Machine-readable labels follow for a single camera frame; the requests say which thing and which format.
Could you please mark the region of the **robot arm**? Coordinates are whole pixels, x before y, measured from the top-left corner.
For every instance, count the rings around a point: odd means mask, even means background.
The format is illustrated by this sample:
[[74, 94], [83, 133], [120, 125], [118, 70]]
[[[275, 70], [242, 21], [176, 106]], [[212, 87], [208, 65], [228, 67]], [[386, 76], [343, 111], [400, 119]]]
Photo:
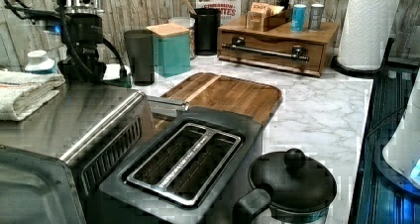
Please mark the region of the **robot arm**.
[[21, 20], [43, 22], [48, 32], [60, 35], [66, 58], [57, 63], [66, 80], [101, 83], [106, 65], [97, 47], [104, 43], [102, 0], [56, 0], [54, 10], [39, 10], [21, 0], [3, 0], [5, 8]]

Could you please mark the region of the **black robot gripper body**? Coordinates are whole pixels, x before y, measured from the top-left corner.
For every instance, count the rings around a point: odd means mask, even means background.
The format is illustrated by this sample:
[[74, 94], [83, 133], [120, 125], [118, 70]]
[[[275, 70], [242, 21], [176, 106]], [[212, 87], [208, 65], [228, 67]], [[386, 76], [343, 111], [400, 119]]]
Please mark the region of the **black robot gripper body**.
[[61, 40], [66, 45], [66, 58], [58, 68], [68, 81], [101, 83], [106, 70], [99, 60], [97, 46], [103, 43], [102, 19], [94, 14], [66, 14], [61, 27]]

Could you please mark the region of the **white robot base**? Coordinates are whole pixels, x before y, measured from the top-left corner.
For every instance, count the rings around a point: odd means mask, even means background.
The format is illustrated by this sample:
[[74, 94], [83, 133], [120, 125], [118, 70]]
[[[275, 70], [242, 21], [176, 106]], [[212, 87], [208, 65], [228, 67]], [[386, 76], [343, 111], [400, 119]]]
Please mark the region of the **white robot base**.
[[416, 75], [404, 114], [384, 148], [376, 167], [397, 188], [419, 196], [420, 91]]

